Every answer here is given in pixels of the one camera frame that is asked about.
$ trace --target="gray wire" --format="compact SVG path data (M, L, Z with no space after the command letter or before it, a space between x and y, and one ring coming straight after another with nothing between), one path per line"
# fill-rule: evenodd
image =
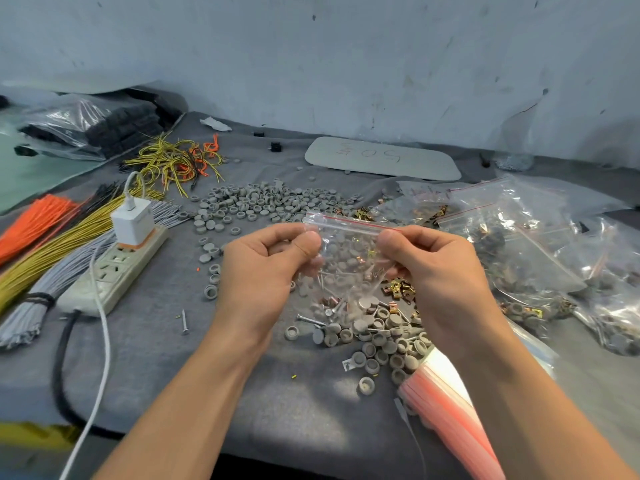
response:
M151 202L151 212L156 224L171 228L185 221L178 217L179 205L157 200ZM54 299L59 298L89 268L93 252L97 249L97 254L101 256L115 242L113 230L87 242L43 274L29 292L48 293ZM40 334L46 313L47 307L41 303L27 302L18 305L0 325L0 347L11 349L17 345L30 344Z

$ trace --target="wire bundle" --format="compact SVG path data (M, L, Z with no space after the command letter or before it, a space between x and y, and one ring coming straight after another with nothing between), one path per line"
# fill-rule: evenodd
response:
M200 176L208 177L205 172L211 167L216 174L217 181L224 181L217 167L223 163L223 158L218 153L218 135L213 135L212 143L204 143L203 148L193 140L181 139L176 143L169 143L162 134L152 138L152 143L142 148L136 158L124 161L130 168L137 169L147 184L153 184L161 179L164 191L169 190L171 182L176 184L178 192L187 197L187 192L182 184L191 181L191 189L194 188Z
M0 236L0 265L27 249L78 208L78 204L69 199L51 194L34 201Z
M133 194L140 194L141 188ZM162 193L149 191L148 197L160 199ZM61 233L41 248L21 258L0 276L0 312L49 268L70 252L105 233L112 227L110 214L124 201L122 194L103 204L71 229Z
M156 224L174 227L185 221L179 217L180 207L168 202L152 201L151 213ZM102 255L116 242L113 230L108 230L84 246L71 252L48 270L29 290L29 295L47 295L54 300L83 274L91 256L98 249ZM0 325L0 347L12 348L19 344L30 344L40 334L42 322L49 303L43 301L23 302Z

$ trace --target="power strip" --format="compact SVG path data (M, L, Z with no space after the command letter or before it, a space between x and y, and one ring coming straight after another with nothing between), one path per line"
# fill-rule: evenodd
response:
M153 233L140 249L124 248L116 243L96 260L93 270L100 302L106 314L112 311L123 297L166 241L168 234L169 229L156 225ZM93 298L93 283L88 269L58 298L58 307L64 313L79 310L84 315L100 316Z

